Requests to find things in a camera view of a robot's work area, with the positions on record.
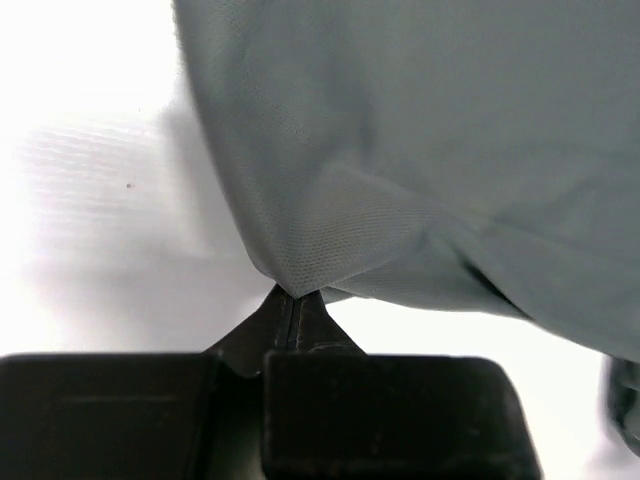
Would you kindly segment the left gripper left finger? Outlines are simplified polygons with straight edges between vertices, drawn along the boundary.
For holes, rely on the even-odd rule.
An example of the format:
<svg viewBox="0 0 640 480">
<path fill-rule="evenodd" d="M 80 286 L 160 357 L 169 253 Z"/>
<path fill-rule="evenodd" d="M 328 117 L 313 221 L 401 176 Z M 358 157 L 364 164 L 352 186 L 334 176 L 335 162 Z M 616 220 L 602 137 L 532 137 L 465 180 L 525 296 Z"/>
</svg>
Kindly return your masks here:
<svg viewBox="0 0 640 480">
<path fill-rule="evenodd" d="M 2 477 L 262 478 L 262 359 L 292 307 L 274 288 L 201 353 L 3 357 Z"/>
</svg>

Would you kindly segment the dark grey t shirt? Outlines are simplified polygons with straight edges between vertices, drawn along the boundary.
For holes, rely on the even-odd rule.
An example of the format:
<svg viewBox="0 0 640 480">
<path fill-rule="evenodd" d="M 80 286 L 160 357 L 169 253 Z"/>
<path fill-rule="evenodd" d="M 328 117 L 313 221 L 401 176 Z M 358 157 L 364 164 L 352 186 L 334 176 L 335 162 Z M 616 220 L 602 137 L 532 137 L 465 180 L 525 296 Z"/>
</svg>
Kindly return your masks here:
<svg viewBox="0 0 640 480">
<path fill-rule="evenodd" d="M 639 443 L 635 1 L 178 1 L 185 66 L 256 268 L 524 316 L 610 355 Z"/>
</svg>

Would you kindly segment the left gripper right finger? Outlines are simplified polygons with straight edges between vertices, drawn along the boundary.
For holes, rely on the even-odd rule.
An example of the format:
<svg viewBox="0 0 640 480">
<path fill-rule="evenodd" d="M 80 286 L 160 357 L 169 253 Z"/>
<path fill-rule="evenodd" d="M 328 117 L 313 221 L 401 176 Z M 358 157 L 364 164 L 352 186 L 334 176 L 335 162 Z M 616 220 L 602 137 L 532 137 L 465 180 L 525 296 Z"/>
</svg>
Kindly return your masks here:
<svg viewBox="0 0 640 480">
<path fill-rule="evenodd" d="M 479 357 L 361 351 L 312 293 L 263 367 L 269 479 L 538 479 L 518 394 Z"/>
</svg>

